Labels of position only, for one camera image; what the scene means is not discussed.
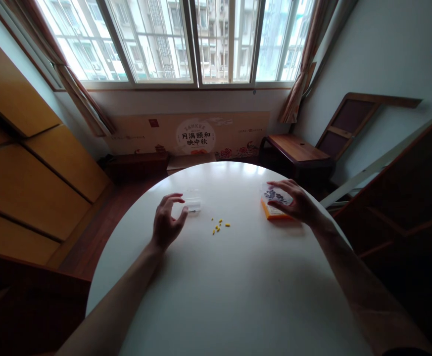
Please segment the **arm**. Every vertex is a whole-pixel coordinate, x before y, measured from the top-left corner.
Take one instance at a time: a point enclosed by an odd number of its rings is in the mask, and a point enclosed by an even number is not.
[[[174,193],[163,198],[156,209],[153,237],[149,244],[56,355],[119,353],[153,273],[185,224],[187,207],[183,208],[177,220],[171,217],[173,204],[185,202],[181,196]]]
[[[290,206],[276,201],[269,205],[311,227],[374,353],[415,347],[432,354],[429,341],[402,305],[354,254],[303,189],[292,179],[268,183],[293,197]]]

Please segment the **brown curtain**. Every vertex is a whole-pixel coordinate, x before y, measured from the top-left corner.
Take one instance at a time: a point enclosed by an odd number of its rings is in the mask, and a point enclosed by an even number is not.
[[[47,59],[52,63],[66,91],[71,96],[93,134],[96,137],[105,137],[114,134],[116,131],[114,124],[102,112],[67,64],[64,54],[59,48],[35,0],[5,0],[5,2]]]
[[[301,97],[305,89],[306,81],[308,80],[308,69],[313,62],[316,50],[323,39],[329,23],[329,18],[333,15],[335,6],[332,5],[333,0],[316,0],[310,21],[310,30],[306,38],[305,48],[303,49],[300,74],[296,78],[280,114],[279,122],[281,123],[296,123]]]

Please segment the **orange box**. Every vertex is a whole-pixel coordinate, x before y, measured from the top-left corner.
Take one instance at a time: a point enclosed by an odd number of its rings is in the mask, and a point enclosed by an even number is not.
[[[260,199],[260,202],[262,203],[262,207],[264,208],[265,217],[267,218],[267,220],[291,219],[291,217],[288,216],[287,214],[282,213],[280,210],[267,205],[264,202],[264,198]]]

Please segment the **circular logo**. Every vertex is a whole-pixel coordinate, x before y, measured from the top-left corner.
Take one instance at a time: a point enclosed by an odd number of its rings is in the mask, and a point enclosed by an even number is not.
[[[188,119],[176,129],[176,141],[187,154],[209,153],[216,142],[216,134],[207,122]]]

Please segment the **plastic container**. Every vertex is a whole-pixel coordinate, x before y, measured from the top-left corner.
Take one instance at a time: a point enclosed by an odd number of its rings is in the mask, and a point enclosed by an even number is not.
[[[190,213],[201,211],[199,189],[186,189],[183,192],[183,199],[186,201],[185,205],[188,207]]]

